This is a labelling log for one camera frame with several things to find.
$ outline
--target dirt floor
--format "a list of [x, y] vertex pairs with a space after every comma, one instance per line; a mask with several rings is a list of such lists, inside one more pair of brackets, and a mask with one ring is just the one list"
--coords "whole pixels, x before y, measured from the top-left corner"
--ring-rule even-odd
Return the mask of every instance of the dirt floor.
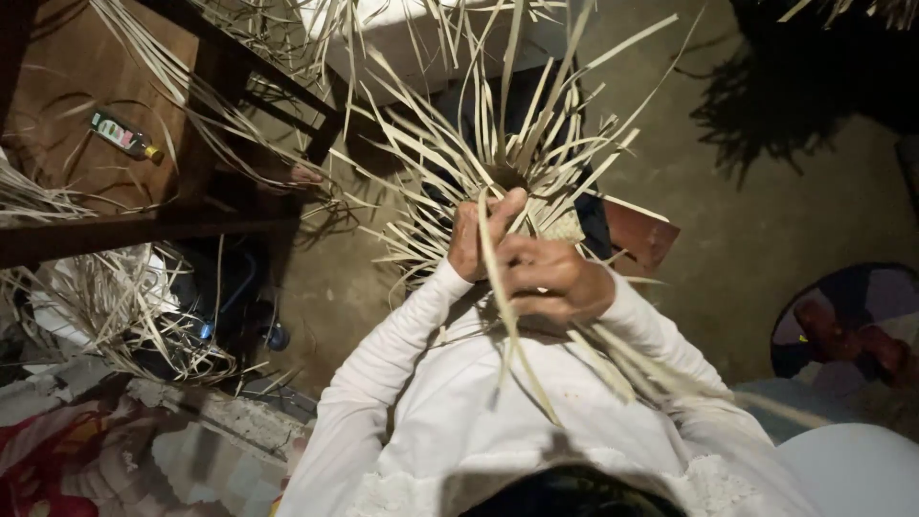
[[[705, 2], [676, 4], [601, 3], [578, 52], [581, 63], [673, 12], [680, 21], [584, 78], [588, 92], [607, 85], [592, 102], [588, 133], [601, 116], [628, 118], [654, 90]], [[893, 153], [896, 134], [851, 111], [817, 109], [813, 99], [789, 104], [797, 94], [770, 82], [748, 55], [731, 3], [709, 1], [678, 70], [635, 120], [641, 134], [634, 156], [623, 156], [599, 182], [602, 191], [682, 229], [658, 271], [668, 285], [649, 297], [729, 383], [771, 376], [775, 319], [810, 282], [859, 261], [919, 266], [915, 215]], [[336, 148], [380, 174], [392, 172], [366, 146], [340, 139]], [[350, 167], [326, 165], [346, 190], [394, 206]], [[293, 340], [272, 360], [302, 368], [292, 387], [308, 396], [319, 395], [389, 314], [388, 300], [397, 305], [403, 296], [391, 292], [398, 272], [371, 262], [384, 253], [382, 243], [357, 229], [380, 229], [396, 213], [354, 215], [306, 221], [276, 279], [280, 320]]]

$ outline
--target bottle label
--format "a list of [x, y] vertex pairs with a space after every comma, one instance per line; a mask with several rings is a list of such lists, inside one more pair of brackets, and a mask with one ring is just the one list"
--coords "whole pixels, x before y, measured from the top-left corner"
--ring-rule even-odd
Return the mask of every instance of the bottle label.
[[130, 139], [134, 133], [125, 131], [114, 121], [102, 121], [99, 124], [98, 133], [122, 149], [130, 149], [130, 145], [133, 144]]

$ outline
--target bottle cap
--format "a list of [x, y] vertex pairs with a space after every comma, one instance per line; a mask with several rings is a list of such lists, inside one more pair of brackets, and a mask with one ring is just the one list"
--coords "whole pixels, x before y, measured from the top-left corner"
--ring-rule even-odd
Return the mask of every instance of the bottle cap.
[[143, 153], [154, 161], [154, 163], [159, 163], [163, 159], [163, 151], [160, 151], [152, 145], [147, 145], [147, 148], [143, 150]]

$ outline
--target white long-sleeve shirt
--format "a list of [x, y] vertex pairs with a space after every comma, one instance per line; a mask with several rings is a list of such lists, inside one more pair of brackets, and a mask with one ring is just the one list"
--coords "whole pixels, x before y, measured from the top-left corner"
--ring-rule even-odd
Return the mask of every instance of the white long-sleeve shirt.
[[[726, 389], [672, 321], [610, 274], [616, 301], [602, 322], [646, 355]], [[444, 260], [361, 341], [323, 391], [279, 517], [454, 516], [521, 477], [570, 463], [592, 465], [689, 515], [817, 515], [750, 414], [698, 397], [663, 408], [623, 404], [563, 339], [521, 339], [563, 429], [530, 400], [516, 367], [495, 397], [505, 337], [477, 332], [474, 307], [449, 323], [448, 345], [428, 348], [471, 287]]]

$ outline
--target hand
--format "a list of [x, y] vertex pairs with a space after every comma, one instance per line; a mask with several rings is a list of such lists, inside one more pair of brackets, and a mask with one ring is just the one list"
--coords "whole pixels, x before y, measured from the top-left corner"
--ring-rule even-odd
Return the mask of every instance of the hand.
[[540, 314], [557, 323], [585, 321], [603, 315], [616, 299], [616, 281], [607, 269], [564, 241], [512, 235], [496, 254], [519, 315]]
[[[488, 200], [491, 217], [488, 219], [489, 233], [497, 246], [507, 234], [507, 228], [527, 204], [527, 192], [517, 188], [507, 192], [502, 200]], [[453, 217], [453, 234], [447, 261], [463, 280], [473, 283], [485, 276], [485, 263], [479, 242], [479, 214], [474, 202], [459, 204]]]

